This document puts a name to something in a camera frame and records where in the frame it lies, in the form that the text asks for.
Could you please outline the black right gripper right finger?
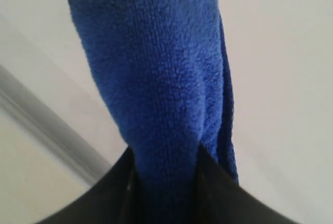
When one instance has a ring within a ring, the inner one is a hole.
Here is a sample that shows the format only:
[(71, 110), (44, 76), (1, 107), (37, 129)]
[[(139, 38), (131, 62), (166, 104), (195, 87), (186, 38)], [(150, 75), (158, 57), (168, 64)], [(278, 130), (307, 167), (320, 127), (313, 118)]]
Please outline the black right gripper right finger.
[[(272, 186), (288, 206), (304, 213), (304, 223), (327, 223), (319, 208), (305, 197), (302, 185), (277, 171), (267, 172)], [(203, 145), (198, 148), (195, 197), (196, 223), (295, 223), (243, 189), (211, 157)]]

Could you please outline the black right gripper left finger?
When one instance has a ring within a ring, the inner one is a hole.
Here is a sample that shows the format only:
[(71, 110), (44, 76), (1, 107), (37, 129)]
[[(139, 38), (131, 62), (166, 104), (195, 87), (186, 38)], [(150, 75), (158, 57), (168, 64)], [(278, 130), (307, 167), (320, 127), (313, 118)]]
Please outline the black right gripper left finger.
[(140, 223), (134, 155), (127, 148), (99, 182), (41, 224)]

